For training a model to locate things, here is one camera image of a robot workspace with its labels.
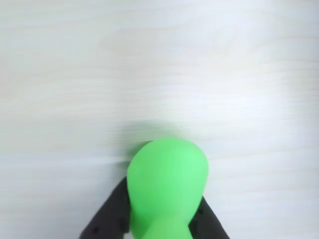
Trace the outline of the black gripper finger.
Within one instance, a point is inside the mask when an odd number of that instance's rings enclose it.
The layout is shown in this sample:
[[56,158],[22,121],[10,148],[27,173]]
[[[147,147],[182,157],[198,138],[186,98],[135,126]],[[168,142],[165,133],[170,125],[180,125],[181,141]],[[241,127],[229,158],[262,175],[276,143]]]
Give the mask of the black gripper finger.
[[123,178],[93,216],[79,239],[123,239],[130,232],[130,199]]
[[230,239],[204,197],[188,227],[193,239]]

